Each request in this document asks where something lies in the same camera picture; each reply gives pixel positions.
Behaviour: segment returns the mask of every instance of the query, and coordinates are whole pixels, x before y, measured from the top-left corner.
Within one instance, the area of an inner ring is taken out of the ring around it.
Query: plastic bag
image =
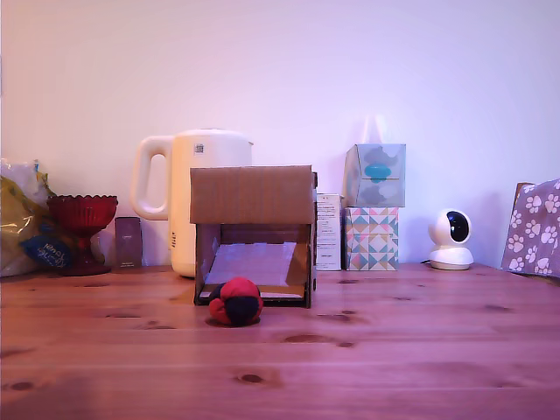
[[[71,265],[77,241],[50,217],[47,176],[37,163],[1,165],[0,277]]]

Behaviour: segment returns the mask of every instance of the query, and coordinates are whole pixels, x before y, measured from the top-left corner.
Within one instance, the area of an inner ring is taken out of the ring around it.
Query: cardboard box
[[[316,279],[316,177],[310,166],[191,169],[196,305],[244,276],[265,304],[311,307]]]
[[[399,209],[345,208],[346,269],[398,270]]]
[[[343,207],[404,207],[405,144],[355,144],[346,153]]]
[[[338,194],[317,195],[317,270],[340,270],[342,212]]]

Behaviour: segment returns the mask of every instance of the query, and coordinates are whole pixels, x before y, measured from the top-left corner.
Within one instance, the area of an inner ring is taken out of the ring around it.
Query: white security camera
[[[436,246],[430,252],[434,269],[466,270],[473,263],[473,254],[465,246],[471,237],[471,220],[459,210],[445,209],[428,227]]]

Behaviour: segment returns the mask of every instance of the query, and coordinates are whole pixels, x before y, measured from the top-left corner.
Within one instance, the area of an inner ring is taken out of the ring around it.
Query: kettle label
[[[194,156],[196,155],[202,155],[204,153],[204,144],[202,143],[196,143],[194,145]]]

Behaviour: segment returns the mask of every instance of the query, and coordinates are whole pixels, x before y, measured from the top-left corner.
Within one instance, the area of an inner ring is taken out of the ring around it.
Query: kettle handle
[[[145,138],[136,152],[136,161],[132,172],[132,186],[130,188],[130,204],[141,217],[151,221],[166,221],[168,219],[168,204],[171,183],[171,157],[173,136],[151,136]],[[167,191],[165,201],[159,207],[153,207],[146,201],[148,179],[150,179],[151,159],[156,155],[165,158],[165,173]]]

